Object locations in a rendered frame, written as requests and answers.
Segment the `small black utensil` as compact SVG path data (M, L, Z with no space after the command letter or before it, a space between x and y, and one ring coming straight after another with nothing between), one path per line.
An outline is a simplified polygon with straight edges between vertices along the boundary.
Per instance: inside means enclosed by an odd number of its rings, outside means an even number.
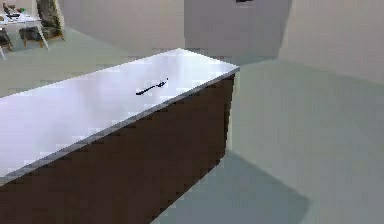
M167 82L168 82L169 78L166 78L165 80L159 82L158 84L156 85L152 85L144 90L141 90L139 92L136 92L135 95L136 96L139 96L139 95L143 95L144 93L148 92L149 90L153 89L153 88L161 88L163 87Z

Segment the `brown counter with white top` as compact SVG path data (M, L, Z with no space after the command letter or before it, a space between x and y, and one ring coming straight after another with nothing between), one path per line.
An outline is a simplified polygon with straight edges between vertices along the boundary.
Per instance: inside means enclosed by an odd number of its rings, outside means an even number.
M236 73L179 48L0 98L0 224L150 224L223 158Z

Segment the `dark cushioned wooden chair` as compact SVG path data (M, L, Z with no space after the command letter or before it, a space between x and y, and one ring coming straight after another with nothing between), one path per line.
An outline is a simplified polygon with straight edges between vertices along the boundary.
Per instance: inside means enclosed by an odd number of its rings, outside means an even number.
M7 30L5 28L0 28L0 46L6 47L9 51L12 50L12 42L8 36Z
M48 41L64 38L64 17L58 0L36 0L39 23L19 30L19 36L27 47L28 41L38 42L43 48L48 47Z

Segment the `white dining table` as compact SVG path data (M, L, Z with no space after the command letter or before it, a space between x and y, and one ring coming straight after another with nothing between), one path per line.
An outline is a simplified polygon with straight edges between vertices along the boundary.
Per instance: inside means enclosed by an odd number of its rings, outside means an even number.
M47 49L49 49L48 42L46 38L44 37L42 27L41 27L41 20L37 17L32 17L29 15L20 14L20 17L10 19L6 14L2 15L3 20L0 21L0 28L6 28L7 26L11 25L20 25L22 24L24 29L30 28L31 26L36 26L38 34L40 35L40 39L38 42L40 43L40 46L45 46ZM3 60L6 59L6 56L3 51L3 47L0 46L0 56Z

